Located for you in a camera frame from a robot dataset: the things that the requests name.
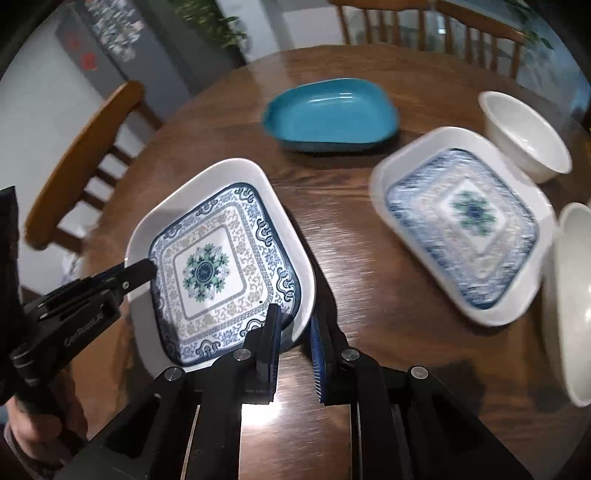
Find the screw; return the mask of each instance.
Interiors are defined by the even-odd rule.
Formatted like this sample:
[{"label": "screw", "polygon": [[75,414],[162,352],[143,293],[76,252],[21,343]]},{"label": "screw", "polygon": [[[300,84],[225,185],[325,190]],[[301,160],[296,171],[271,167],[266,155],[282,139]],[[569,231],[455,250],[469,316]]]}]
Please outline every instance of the screw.
[{"label": "screw", "polygon": [[429,372],[427,372],[425,367],[412,367],[410,373],[414,378],[418,378],[419,380],[423,380],[429,376]]},{"label": "screw", "polygon": [[348,362],[353,362],[359,358],[359,352],[357,350],[353,350],[352,348],[347,348],[347,350],[343,350],[340,354]]},{"label": "screw", "polygon": [[182,368],[170,367],[170,368],[166,369],[166,372],[164,372],[164,378],[166,380],[168,380],[169,382],[173,382],[173,381],[181,378],[182,374],[183,374]]},{"label": "screw", "polygon": [[242,362],[243,360],[248,360],[251,357],[251,351],[248,348],[239,348],[238,350],[234,350],[233,356],[236,360]]}]

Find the wooden table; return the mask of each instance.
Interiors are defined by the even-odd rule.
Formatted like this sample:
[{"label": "wooden table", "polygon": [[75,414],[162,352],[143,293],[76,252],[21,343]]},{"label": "wooden table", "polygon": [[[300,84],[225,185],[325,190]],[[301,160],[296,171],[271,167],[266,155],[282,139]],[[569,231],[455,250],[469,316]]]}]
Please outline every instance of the wooden table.
[{"label": "wooden table", "polygon": [[[401,135],[378,150],[314,157],[283,151],[259,123],[283,90],[334,77],[382,86],[400,110]],[[88,273],[124,259],[138,222],[186,181],[230,157],[254,160],[295,217],[332,289],[351,344],[382,365],[425,365],[474,411],[536,478],[552,478],[587,429],[591,410],[571,406],[540,337],[540,298],[516,322],[478,328],[379,219],[368,197],[372,167],[443,125],[482,132],[477,96],[500,90],[548,116],[567,140],[573,173],[544,191],[557,212],[591,197],[585,135],[512,80],[461,60],[387,45],[323,46],[271,55],[235,70],[180,109],[119,182],[86,244]],[[91,434],[150,380],[119,320],[73,362]],[[242,479],[346,479],[347,407],[324,408],[309,360],[281,356],[275,404],[244,418]]]}]

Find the chair backrest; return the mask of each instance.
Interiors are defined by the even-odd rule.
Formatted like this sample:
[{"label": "chair backrest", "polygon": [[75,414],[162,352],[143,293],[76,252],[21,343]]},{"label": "chair backrest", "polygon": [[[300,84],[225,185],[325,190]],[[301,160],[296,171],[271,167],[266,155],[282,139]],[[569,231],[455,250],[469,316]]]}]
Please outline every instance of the chair backrest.
[{"label": "chair backrest", "polygon": [[525,43],[525,35],[514,29],[512,26],[499,22],[494,18],[487,17],[469,8],[460,7],[459,5],[446,2],[445,0],[437,0],[437,11],[443,15],[445,19],[445,51],[453,54],[453,35],[450,18],[455,18],[466,26],[466,40],[465,40],[465,58],[468,63],[473,62],[472,55],[472,35],[471,29],[478,30],[478,65],[485,68],[484,55],[484,33],[491,36],[491,63],[489,68],[493,72],[497,72],[499,67],[498,54],[499,48],[497,46],[497,39],[506,38],[514,42],[513,55],[511,60],[511,69],[509,76],[512,79],[517,77],[519,70],[519,60],[521,58],[521,46]]},{"label": "chair backrest", "polygon": [[384,11],[390,11],[392,15],[392,43],[401,46],[402,41],[400,37],[400,21],[398,19],[398,12],[404,10],[418,11],[418,49],[425,50],[425,10],[430,9],[429,0],[329,0],[330,3],[336,6],[339,14],[340,27],[343,31],[343,38],[347,45],[351,45],[351,38],[349,29],[347,27],[347,20],[343,7],[356,7],[363,11],[363,20],[365,23],[365,39],[367,43],[373,43],[373,35],[371,32],[371,24],[369,22],[369,10],[376,10],[378,12],[379,22],[379,40],[386,43],[388,40],[388,33],[385,21]]},{"label": "chair backrest", "polygon": [[349,29],[347,27],[347,20],[343,7],[360,8],[363,12],[365,22],[365,38],[367,43],[373,42],[371,25],[369,22],[369,10],[378,11],[379,22],[379,41],[387,42],[387,26],[385,22],[384,10],[392,12],[392,43],[401,46],[400,38],[400,22],[398,19],[398,12],[404,10],[418,11],[418,49],[425,50],[426,32],[425,32],[425,11],[431,9],[431,5],[436,7],[436,10],[443,15],[446,26],[445,36],[445,52],[453,54],[453,35],[451,29],[451,18],[455,18],[466,26],[466,48],[465,58],[468,63],[473,62],[472,54],[472,35],[471,29],[478,30],[478,65],[485,68],[485,54],[484,54],[484,33],[491,36],[492,57],[489,68],[493,72],[498,69],[498,54],[499,49],[497,40],[499,38],[506,38],[514,42],[513,55],[511,60],[511,70],[509,76],[512,79],[517,77],[519,70],[519,61],[521,57],[521,46],[525,43],[525,36],[522,32],[514,29],[512,26],[499,22],[493,18],[487,17],[481,13],[475,12],[469,8],[460,7],[459,5],[446,2],[445,0],[329,0],[330,3],[336,6],[339,14],[339,21],[341,30],[343,31],[343,38],[347,45],[351,45]]},{"label": "chair backrest", "polygon": [[126,165],[133,158],[114,143],[119,128],[132,111],[140,113],[154,128],[162,123],[144,103],[144,86],[134,80],[113,92],[78,134],[37,196],[25,222],[25,241],[36,250],[55,243],[74,253],[82,253],[82,240],[58,225],[79,201],[102,210],[105,202],[85,190],[92,177],[111,187],[117,179],[99,167],[107,154]]}]

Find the square plate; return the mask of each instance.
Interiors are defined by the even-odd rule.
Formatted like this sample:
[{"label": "square plate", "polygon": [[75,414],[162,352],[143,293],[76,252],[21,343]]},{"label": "square plate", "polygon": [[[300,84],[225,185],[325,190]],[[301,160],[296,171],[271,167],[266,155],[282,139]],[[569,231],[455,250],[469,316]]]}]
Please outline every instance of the square plate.
[{"label": "square plate", "polygon": [[458,127],[433,130],[382,160],[369,193],[381,219],[467,317],[499,326],[525,313],[540,289],[554,210],[486,138]]},{"label": "square plate", "polygon": [[529,208],[466,150],[436,155],[394,183],[385,201],[478,309],[499,301],[538,238]]},{"label": "square plate", "polygon": [[300,307],[300,282],[248,183],[228,186],[170,225],[148,258],[158,267],[151,291],[160,338],[183,366],[240,345],[271,302],[284,324]]},{"label": "square plate", "polygon": [[203,170],[135,228],[125,264],[151,258],[151,284],[127,295],[135,342],[153,377],[192,371],[242,345],[270,303],[284,314],[281,350],[306,329],[316,280],[263,170],[228,158]]}]

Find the floral pattern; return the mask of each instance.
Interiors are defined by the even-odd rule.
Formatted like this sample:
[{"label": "floral pattern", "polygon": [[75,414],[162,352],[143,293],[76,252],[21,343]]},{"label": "floral pattern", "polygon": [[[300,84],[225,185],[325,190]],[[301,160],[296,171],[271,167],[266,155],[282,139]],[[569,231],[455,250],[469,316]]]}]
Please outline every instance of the floral pattern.
[{"label": "floral pattern", "polygon": [[490,202],[469,190],[462,190],[452,203],[456,216],[463,229],[474,236],[489,236],[495,225],[496,216],[492,213]]},{"label": "floral pattern", "polygon": [[481,310],[500,301],[538,240],[529,208],[486,163],[459,148],[391,185],[385,203],[466,302]]},{"label": "floral pattern", "polygon": [[183,287],[189,292],[189,297],[197,301],[213,300],[216,292],[224,288],[224,279],[230,274],[227,265],[228,256],[222,252],[222,247],[214,244],[197,247],[183,270]]},{"label": "floral pattern", "polygon": [[189,367],[241,345],[271,302],[284,322],[300,308],[301,287],[258,192],[231,185],[154,239],[149,258],[160,338]]}]

